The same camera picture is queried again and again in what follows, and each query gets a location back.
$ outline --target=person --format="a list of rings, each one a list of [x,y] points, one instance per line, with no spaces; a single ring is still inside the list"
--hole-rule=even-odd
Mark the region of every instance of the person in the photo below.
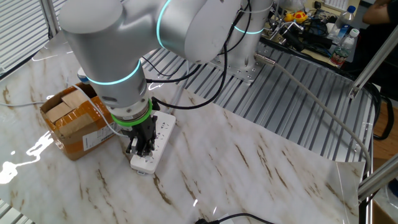
[[[398,24],[398,0],[377,0],[363,16],[363,22],[369,24],[360,30],[360,38],[355,50],[354,60],[347,63],[343,70],[359,75],[371,61],[383,43]],[[394,99],[398,98],[395,85],[398,83],[398,47],[390,53],[375,74],[369,80],[382,86],[382,91]]]

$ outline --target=metal grate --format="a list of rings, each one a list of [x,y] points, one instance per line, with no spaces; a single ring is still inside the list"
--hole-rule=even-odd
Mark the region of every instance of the metal grate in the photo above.
[[[262,44],[258,52],[284,66],[363,139],[365,145],[370,145],[374,106],[367,91],[361,91],[355,100],[350,100],[346,96],[351,80]],[[183,62],[182,58],[165,49],[155,50],[146,57],[165,74],[172,73]],[[157,74],[148,63],[142,61],[142,64]],[[172,78],[185,75],[184,67]],[[221,73],[221,70],[205,65],[188,80],[186,89],[209,99],[220,86]],[[341,162],[363,160],[351,136],[275,67],[265,66],[253,83],[244,83],[227,75],[223,91],[215,103],[328,159]]]
[[[33,224],[34,222],[0,199],[1,224]]]
[[[53,0],[57,15],[66,0]],[[38,0],[0,1],[0,75],[41,49],[49,40]]]

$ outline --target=brown cardboard box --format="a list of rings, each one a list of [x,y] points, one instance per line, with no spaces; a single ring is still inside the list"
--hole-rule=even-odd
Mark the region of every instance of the brown cardboard box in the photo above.
[[[393,219],[377,204],[374,200],[373,203],[373,224],[397,224]]]
[[[86,102],[87,98],[82,92],[80,92],[79,90],[75,90],[68,95],[62,97],[62,101],[66,103],[71,109],[76,109],[82,103]]]
[[[94,89],[90,85],[82,83],[76,85],[91,98],[92,102],[104,114],[108,123],[113,123],[111,114],[98,96],[96,96]],[[110,136],[113,136],[110,129],[106,127],[102,116],[97,113],[89,101],[85,101],[72,112],[58,119],[55,124],[51,122],[47,113],[59,104],[62,104],[62,98],[75,90],[75,87],[71,86],[61,91],[47,100],[40,108],[43,119],[47,123],[57,146],[73,161],[93,151],[107,141]]]
[[[49,117],[50,121],[54,123],[71,111],[72,109],[68,105],[65,103],[60,103],[56,107],[49,110],[46,115]]]

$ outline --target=white marble countertop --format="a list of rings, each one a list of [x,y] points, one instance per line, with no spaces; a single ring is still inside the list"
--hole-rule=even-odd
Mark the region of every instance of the white marble countertop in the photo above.
[[[59,35],[0,82],[1,100],[45,100],[65,81],[78,82],[78,68]],[[169,101],[176,89],[164,84],[151,93]],[[184,91],[180,104],[202,101]],[[174,116],[155,174],[142,176],[130,168],[122,139],[73,162],[38,106],[2,106],[0,198],[40,224],[194,223],[240,212],[280,224],[358,222],[363,162],[329,161],[214,104]]]

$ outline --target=water bottle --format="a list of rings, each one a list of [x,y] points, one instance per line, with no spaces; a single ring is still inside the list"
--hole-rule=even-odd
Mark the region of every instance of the water bottle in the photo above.
[[[335,51],[330,57],[330,62],[337,65],[339,68],[346,61],[347,57],[351,53],[351,49],[354,47],[355,38],[358,36],[359,30],[352,29],[349,35],[346,36],[343,41],[335,48]]]
[[[355,7],[349,6],[346,12],[342,12],[340,14],[337,21],[335,22],[335,25],[333,26],[333,28],[331,28],[331,31],[328,35],[328,38],[331,39],[333,43],[340,43],[340,41],[346,34],[349,25],[351,25],[354,20],[354,12]]]

